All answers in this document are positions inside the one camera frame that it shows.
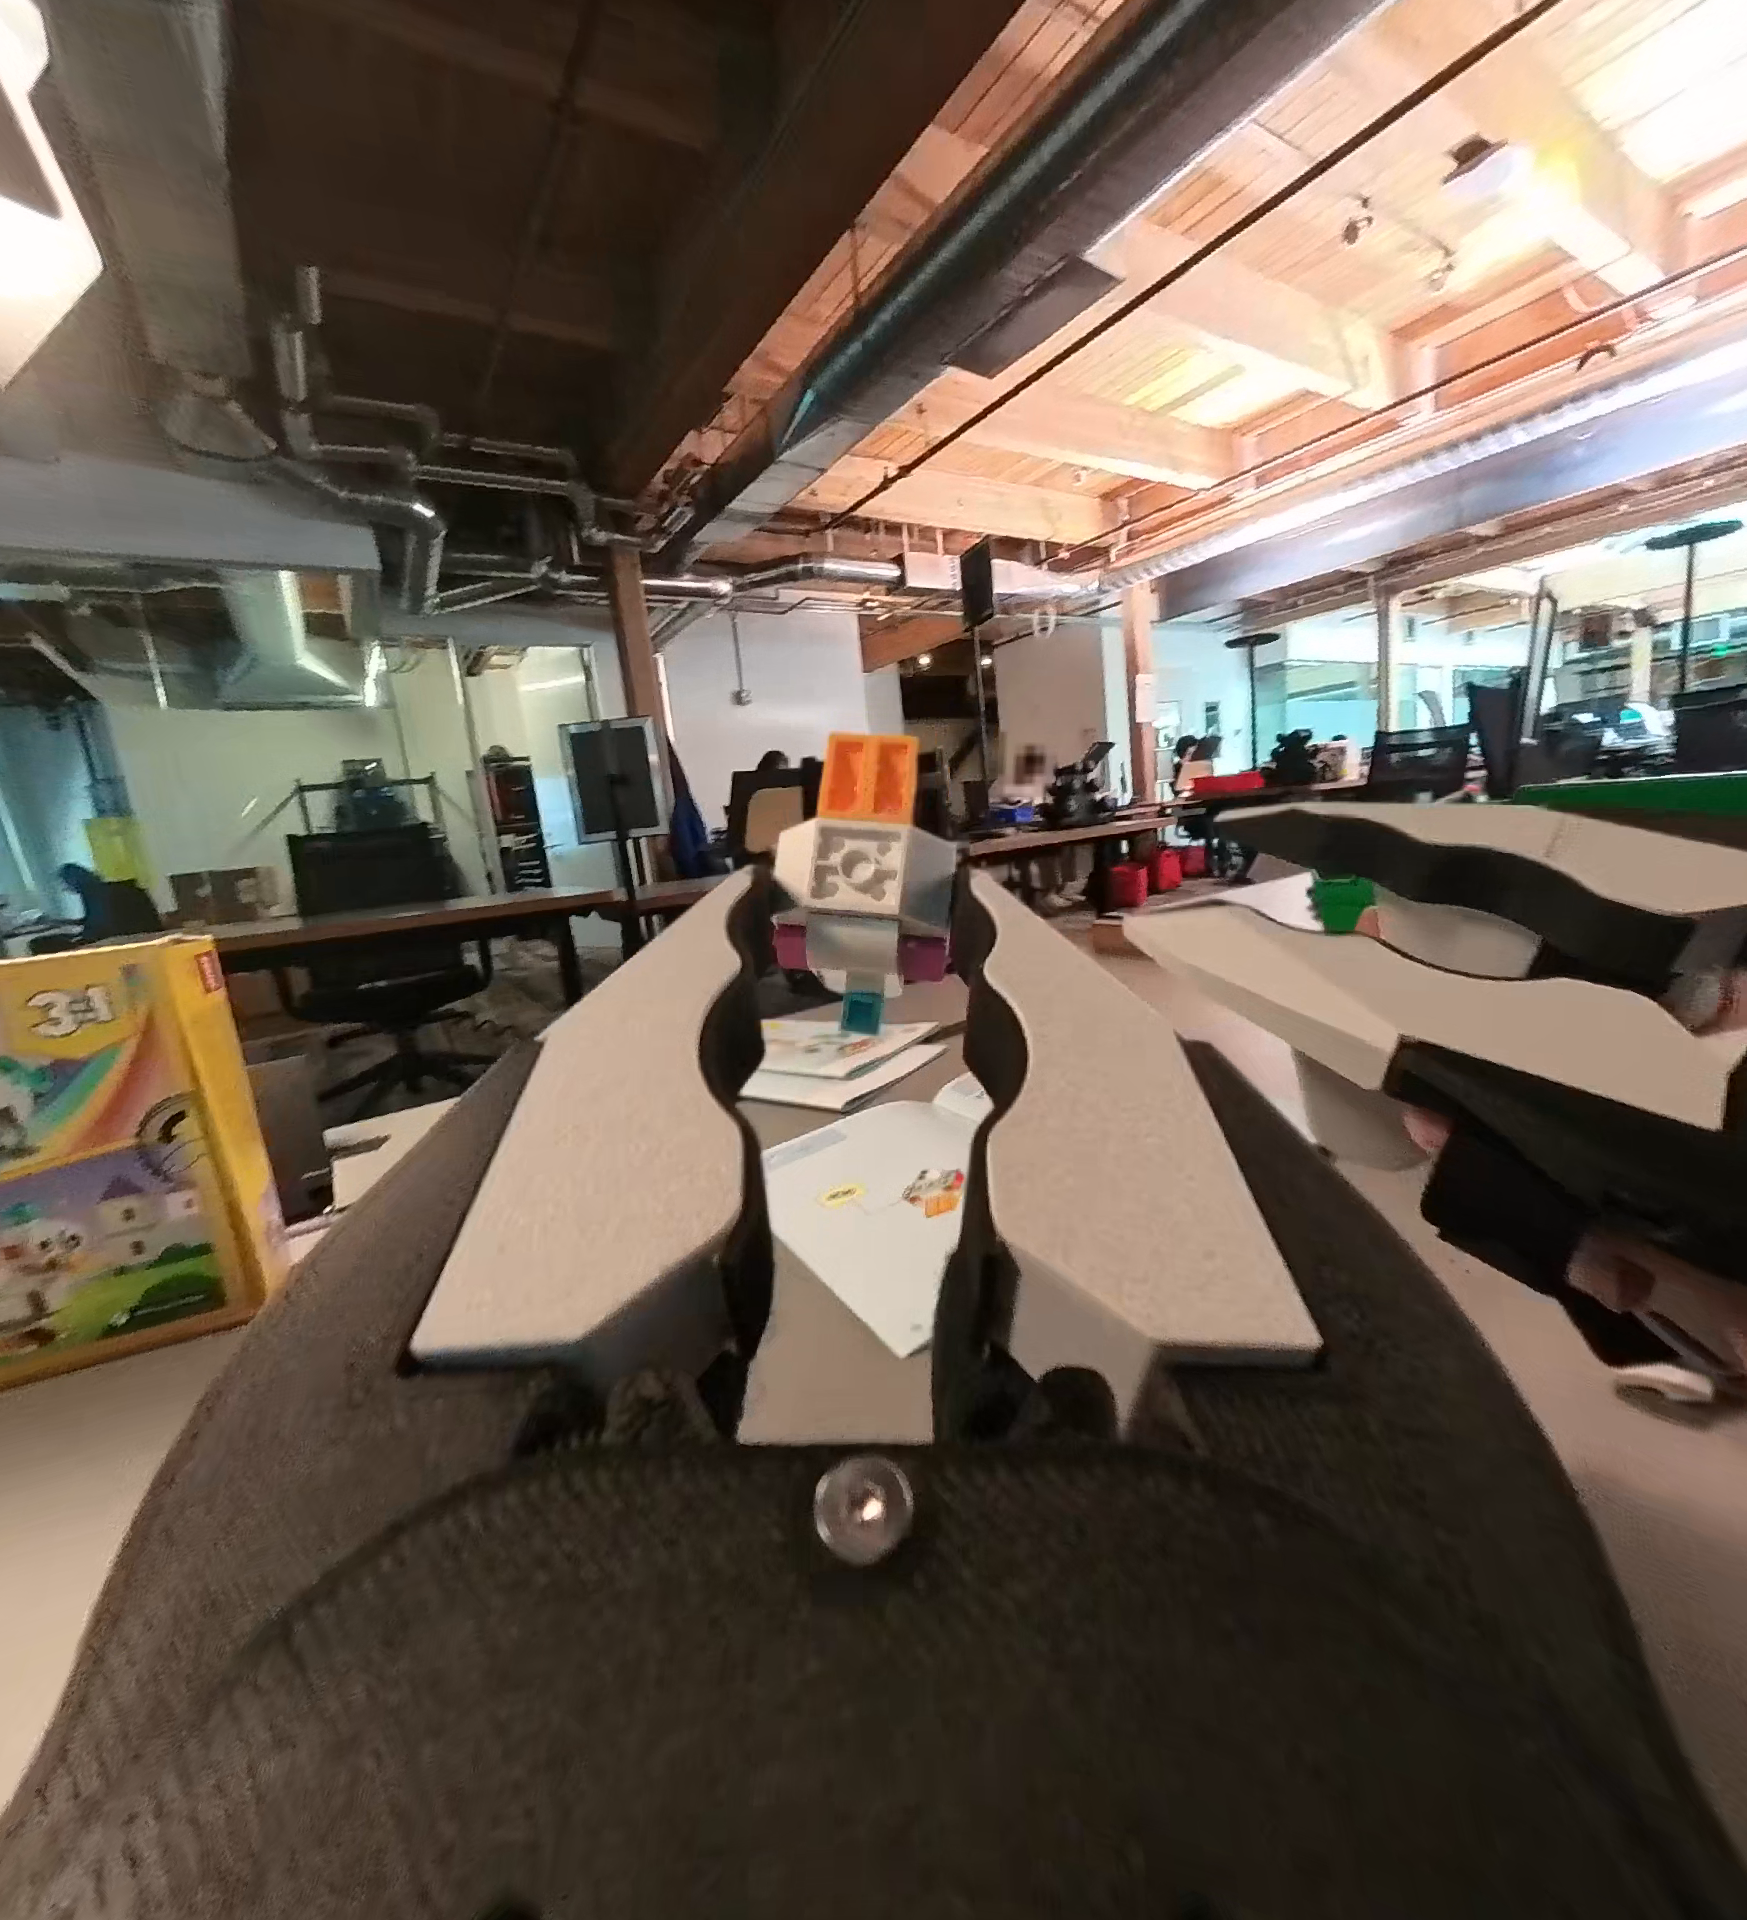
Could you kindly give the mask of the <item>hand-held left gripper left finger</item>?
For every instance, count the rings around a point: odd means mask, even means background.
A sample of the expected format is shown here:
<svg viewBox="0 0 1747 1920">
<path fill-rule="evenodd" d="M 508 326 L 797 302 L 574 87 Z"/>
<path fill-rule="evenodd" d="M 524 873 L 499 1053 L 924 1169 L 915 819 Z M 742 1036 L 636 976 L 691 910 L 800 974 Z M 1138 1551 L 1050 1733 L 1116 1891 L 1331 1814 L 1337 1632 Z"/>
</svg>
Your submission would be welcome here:
<svg viewBox="0 0 1747 1920">
<path fill-rule="evenodd" d="M 759 1137 L 772 886 L 717 882 L 548 1022 L 409 1340 L 421 1370 L 747 1373 L 775 1296 Z"/>
</svg>

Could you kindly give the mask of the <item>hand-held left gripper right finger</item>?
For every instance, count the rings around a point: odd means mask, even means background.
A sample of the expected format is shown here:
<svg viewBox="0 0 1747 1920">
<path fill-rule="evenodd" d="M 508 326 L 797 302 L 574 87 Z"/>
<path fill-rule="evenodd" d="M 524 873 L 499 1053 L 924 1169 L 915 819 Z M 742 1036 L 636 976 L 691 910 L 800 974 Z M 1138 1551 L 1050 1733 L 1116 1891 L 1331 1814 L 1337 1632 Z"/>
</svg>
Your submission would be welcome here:
<svg viewBox="0 0 1747 1920">
<path fill-rule="evenodd" d="M 1325 1338 L 1176 1029 L 1003 886 L 952 886 L 988 1113 L 933 1306 L 933 1429 L 1050 1378 L 1134 1433 L 1176 1370 L 1306 1370 Z"/>
</svg>

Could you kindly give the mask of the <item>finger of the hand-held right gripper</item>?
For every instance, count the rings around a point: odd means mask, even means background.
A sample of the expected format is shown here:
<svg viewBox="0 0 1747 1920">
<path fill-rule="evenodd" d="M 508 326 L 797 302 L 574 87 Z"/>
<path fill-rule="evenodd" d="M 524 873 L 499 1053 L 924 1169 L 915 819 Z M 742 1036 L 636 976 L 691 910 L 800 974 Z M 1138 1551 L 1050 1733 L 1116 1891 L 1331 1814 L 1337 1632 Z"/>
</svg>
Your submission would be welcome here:
<svg viewBox="0 0 1747 1920">
<path fill-rule="evenodd" d="M 1225 839 L 1533 941 L 1528 976 L 1665 998 L 1747 965 L 1747 848 L 1513 803 L 1280 803 Z"/>
<path fill-rule="evenodd" d="M 1378 892 L 1354 932 L 1295 923 L 1295 892 L 1200 901 L 1128 923 L 1134 942 L 1293 1050 L 1311 1137 L 1337 1162 L 1409 1169 L 1431 1133 L 1383 1092 L 1420 1044 L 1548 1087 L 1719 1128 L 1747 1060 L 1747 971 L 1688 976 L 1670 1006 L 1533 976 L 1537 936 L 1475 910 Z"/>
</svg>

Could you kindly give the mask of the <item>grey and orange lego model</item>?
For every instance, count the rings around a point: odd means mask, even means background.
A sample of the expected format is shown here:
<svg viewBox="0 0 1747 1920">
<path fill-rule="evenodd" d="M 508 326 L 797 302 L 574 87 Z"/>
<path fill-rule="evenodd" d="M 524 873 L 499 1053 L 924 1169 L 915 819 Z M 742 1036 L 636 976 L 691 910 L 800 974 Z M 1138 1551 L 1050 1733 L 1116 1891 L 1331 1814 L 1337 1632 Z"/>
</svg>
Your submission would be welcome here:
<svg viewBox="0 0 1747 1920">
<path fill-rule="evenodd" d="M 948 971 L 958 848 L 915 805 L 915 736 L 833 732 L 814 815 L 775 844 L 772 955 L 834 998 L 845 1039 L 877 1039 L 899 990 Z"/>
</svg>

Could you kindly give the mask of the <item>open lego instruction booklet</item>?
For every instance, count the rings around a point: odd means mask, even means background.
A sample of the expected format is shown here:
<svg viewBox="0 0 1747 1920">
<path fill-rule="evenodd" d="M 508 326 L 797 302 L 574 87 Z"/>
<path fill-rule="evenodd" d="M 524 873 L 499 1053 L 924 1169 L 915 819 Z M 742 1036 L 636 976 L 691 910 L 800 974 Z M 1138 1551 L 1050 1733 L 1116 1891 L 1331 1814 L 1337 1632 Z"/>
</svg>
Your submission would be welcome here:
<svg viewBox="0 0 1747 1920">
<path fill-rule="evenodd" d="M 942 1104 L 881 1104 L 763 1151 L 779 1247 L 896 1359 L 933 1338 L 978 1132 Z"/>
</svg>

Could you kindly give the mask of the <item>colourful lego set box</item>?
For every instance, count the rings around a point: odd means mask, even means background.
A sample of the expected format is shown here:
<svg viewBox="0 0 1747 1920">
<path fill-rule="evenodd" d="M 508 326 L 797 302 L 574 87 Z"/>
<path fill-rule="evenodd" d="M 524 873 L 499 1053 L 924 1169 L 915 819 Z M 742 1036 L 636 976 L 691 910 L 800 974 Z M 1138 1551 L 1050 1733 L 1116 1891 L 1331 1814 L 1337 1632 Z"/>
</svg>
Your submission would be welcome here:
<svg viewBox="0 0 1747 1920">
<path fill-rule="evenodd" d="M 230 1333 L 286 1275 L 215 941 L 0 964 L 0 1389 Z"/>
</svg>

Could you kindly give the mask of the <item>green plastic bin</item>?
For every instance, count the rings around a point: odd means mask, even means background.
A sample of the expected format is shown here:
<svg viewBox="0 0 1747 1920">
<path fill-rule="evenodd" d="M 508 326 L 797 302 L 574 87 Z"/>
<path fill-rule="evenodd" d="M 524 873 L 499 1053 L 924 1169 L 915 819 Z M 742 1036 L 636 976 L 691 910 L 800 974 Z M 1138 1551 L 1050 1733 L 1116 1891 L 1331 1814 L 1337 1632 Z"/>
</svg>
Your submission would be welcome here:
<svg viewBox="0 0 1747 1920">
<path fill-rule="evenodd" d="M 1513 805 L 1747 852 L 1747 773 L 1528 783 L 1513 791 Z"/>
</svg>

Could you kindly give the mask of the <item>grey cardboard sheet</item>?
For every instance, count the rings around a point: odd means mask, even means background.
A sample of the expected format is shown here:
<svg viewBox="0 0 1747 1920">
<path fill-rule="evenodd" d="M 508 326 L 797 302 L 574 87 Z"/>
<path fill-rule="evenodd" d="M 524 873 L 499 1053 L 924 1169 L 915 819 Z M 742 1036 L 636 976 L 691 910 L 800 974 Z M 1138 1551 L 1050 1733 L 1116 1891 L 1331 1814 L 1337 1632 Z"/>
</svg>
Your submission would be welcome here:
<svg viewBox="0 0 1747 1920">
<path fill-rule="evenodd" d="M 456 1100 L 436 1100 L 391 1114 L 335 1124 L 323 1132 L 333 1162 L 333 1212 L 363 1203 L 451 1113 Z"/>
</svg>

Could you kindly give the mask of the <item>long wooden table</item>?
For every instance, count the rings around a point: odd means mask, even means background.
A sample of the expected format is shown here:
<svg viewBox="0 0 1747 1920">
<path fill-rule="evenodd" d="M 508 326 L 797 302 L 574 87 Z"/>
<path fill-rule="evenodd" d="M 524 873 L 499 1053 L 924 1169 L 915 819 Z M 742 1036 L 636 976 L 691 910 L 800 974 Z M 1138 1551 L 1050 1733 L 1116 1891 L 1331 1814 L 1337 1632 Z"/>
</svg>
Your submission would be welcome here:
<svg viewBox="0 0 1747 1920">
<path fill-rule="evenodd" d="M 560 928 L 600 917 L 611 923 L 677 917 L 721 878 L 667 878 L 642 886 L 633 896 L 606 891 L 527 891 L 499 896 L 427 901 L 349 910 L 329 917 L 272 917 L 259 923 L 215 923 L 198 941 L 215 941 L 225 974 L 272 974 L 309 965 L 338 947 L 477 947 L 497 941 L 558 941 Z"/>
</svg>

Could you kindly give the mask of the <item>small white leaflet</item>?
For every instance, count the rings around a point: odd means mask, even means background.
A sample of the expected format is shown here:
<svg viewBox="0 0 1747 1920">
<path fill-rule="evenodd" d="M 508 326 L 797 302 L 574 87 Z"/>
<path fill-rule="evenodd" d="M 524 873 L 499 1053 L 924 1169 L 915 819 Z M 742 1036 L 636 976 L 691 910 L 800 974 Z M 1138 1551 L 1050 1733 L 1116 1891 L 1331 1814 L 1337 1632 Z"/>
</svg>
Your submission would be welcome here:
<svg viewBox="0 0 1747 1920">
<path fill-rule="evenodd" d="M 899 1021 L 852 1036 L 834 1021 L 766 1021 L 742 1104 L 845 1114 L 946 1053 L 946 1022 Z"/>
</svg>

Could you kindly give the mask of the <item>black office chair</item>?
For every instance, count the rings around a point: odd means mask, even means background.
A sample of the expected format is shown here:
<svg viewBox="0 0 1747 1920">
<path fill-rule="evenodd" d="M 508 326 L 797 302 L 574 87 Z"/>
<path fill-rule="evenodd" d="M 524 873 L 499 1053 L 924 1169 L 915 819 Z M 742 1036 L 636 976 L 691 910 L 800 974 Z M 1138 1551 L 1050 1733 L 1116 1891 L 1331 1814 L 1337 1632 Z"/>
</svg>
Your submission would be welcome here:
<svg viewBox="0 0 1747 1920">
<path fill-rule="evenodd" d="M 391 932 L 405 910 L 451 901 L 447 854 L 427 825 L 333 830 L 286 836 L 292 914 L 313 919 L 366 919 L 366 932 L 318 942 L 273 971 L 290 1021 L 379 1039 L 386 1053 L 321 1087 L 323 1104 L 355 1100 L 355 1119 L 388 1113 L 391 1095 L 466 1092 L 488 1069 L 483 1053 L 423 1044 L 456 1006 L 493 987 L 493 947 L 470 951 L 427 923 Z"/>
</svg>

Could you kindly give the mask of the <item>framed display on stand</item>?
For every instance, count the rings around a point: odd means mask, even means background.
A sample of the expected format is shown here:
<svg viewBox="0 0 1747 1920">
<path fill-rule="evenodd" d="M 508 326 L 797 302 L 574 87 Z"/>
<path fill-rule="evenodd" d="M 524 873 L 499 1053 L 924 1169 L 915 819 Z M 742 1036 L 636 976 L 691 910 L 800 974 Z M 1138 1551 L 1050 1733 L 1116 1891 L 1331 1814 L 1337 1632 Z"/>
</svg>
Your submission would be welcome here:
<svg viewBox="0 0 1747 1920">
<path fill-rule="evenodd" d="M 611 848 L 624 896 L 646 886 L 633 844 L 667 839 L 670 803 L 652 718 L 590 718 L 558 731 L 574 844 Z"/>
</svg>

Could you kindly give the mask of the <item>silver ceiling pipes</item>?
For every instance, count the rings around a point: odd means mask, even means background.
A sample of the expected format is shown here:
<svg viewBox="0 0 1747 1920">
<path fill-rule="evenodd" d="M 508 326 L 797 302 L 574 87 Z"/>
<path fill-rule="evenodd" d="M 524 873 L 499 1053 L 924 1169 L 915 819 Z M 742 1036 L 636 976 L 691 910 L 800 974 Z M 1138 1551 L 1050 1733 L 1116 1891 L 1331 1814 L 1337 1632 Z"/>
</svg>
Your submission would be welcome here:
<svg viewBox="0 0 1747 1920">
<path fill-rule="evenodd" d="M 606 592 L 616 553 L 662 553 L 686 502 L 642 503 L 590 487 L 572 448 L 455 433 L 438 409 L 349 392 L 323 341 L 338 279 L 296 263 L 290 298 L 216 362 L 163 358 L 159 429 L 198 462 L 259 469 L 380 541 L 400 612 Z"/>
</svg>

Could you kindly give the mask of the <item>black insulated ceiling duct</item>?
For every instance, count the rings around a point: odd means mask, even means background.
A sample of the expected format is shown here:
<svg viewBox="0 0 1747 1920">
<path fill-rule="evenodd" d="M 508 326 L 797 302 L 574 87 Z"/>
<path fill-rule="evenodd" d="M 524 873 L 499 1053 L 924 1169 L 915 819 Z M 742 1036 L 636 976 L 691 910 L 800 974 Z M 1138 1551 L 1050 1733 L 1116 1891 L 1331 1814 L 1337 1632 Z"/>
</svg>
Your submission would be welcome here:
<svg viewBox="0 0 1747 1920">
<path fill-rule="evenodd" d="M 779 450 L 877 424 L 961 349 L 1150 212 L 1379 6 L 1134 6 L 1101 49 L 918 235 L 797 380 Z"/>
</svg>

